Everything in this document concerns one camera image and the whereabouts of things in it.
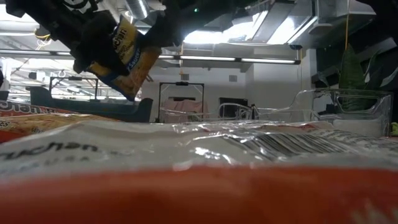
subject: yellow snack bag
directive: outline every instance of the yellow snack bag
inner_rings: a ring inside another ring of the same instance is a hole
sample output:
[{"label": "yellow snack bag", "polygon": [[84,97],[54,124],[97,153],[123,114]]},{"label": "yellow snack bag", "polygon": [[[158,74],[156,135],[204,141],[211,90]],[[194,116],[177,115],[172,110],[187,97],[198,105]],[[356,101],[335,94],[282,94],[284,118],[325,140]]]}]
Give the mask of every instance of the yellow snack bag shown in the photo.
[{"label": "yellow snack bag", "polygon": [[122,93],[128,100],[134,101],[149,70],[162,53],[159,47],[141,47],[140,43],[143,40],[144,35],[121,16],[120,23],[113,33],[113,47],[130,74],[128,76],[117,74],[96,62],[89,67],[88,71],[94,73],[103,83]]}]

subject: metal frame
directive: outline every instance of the metal frame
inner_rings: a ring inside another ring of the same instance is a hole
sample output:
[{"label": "metal frame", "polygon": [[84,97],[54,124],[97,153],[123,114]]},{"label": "metal frame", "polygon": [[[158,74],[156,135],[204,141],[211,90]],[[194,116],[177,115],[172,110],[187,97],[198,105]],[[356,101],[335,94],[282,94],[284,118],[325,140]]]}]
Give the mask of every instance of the metal frame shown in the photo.
[{"label": "metal frame", "polygon": [[[52,85],[52,81],[54,79],[57,79],[58,82],[56,82],[54,84],[54,86]],[[56,87],[60,82],[62,82],[62,80],[70,80],[70,81],[82,81],[82,80],[95,80],[95,92],[94,92],[94,99],[97,100],[97,95],[98,95],[98,79],[97,78],[82,78],[82,77],[50,77],[50,86],[49,86],[49,91],[51,94],[52,88]]]},{"label": "metal frame", "polygon": [[189,82],[161,82],[159,83],[159,103],[157,110],[157,119],[160,120],[160,99],[162,97],[162,85],[176,85],[176,86],[189,86],[189,85],[200,85],[202,87],[201,92],[201,112],[203,113],[203,107],[205,105],[205,84],[204,83],[189,83]]}]

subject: pink fabric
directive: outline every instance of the pink fabric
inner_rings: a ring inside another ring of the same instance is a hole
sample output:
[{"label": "pink fabric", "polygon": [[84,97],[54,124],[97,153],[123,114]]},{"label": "pink fabric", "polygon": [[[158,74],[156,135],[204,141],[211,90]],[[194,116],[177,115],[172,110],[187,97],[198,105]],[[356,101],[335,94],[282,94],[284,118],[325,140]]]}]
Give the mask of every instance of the pink fabric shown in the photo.
[{"label": "pink fabric", "polygon": [[[165,110],[172,110],[172,111],[181,111],[187,113],[202,113],[202,103],[201,101],[192,101],[192,100],[183,100],[183,101],[173,101],[173,100],[166,100],[163,102],[163,108]],[[207,103],[203,103],[203,113],[208,113]],[[182,122],[189,122],[189,121],[197,121],[196,119],[202,118],[202,116],[188,116],[181,114],[179,116],[175,115],[168,115],[165,114],[163,111],[162,117],[164,118],[163,122],[165,123],[182,123]]]}]

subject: barcode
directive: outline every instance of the barcode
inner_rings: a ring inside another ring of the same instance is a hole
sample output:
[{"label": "barcode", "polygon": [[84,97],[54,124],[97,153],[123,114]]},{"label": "barcode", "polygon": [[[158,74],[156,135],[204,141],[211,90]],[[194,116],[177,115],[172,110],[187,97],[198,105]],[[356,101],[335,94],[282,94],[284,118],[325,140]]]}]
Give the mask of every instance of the barcode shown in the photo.
[{"label": "barcode", "polygon": [[358,152],[353,145],[310,134],[264,133],[245,130],[228,133],[223,137],[229,143],[239,144],[248,152],[269,161],[304,154]]}]

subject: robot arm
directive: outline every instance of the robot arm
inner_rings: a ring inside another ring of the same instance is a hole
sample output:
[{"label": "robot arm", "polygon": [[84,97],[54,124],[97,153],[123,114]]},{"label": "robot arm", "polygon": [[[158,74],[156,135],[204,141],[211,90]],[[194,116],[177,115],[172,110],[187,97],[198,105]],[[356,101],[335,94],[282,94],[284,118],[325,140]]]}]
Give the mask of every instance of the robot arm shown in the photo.
[{"label": "robot arm", "polygon": [[[180,45],[190,32],[255,1],[163,0],[167,8],[165,16],[157,18],[142,44],[158,47]],[[77,73],[95,61],[120,75],[128,75],[129,71],[113,48],[111,33],[117,23],[109,11],[97,11],[97,3],[98,0],[84,0],[76,5],[64,0],[6,0],[6,9],[7,13],[17,17],[25,13],[30,15],[50,32],[53,40],[65,44],[75,58],[73,69]],[[86,12],[77,10],[87,4],[91,7]]]}]

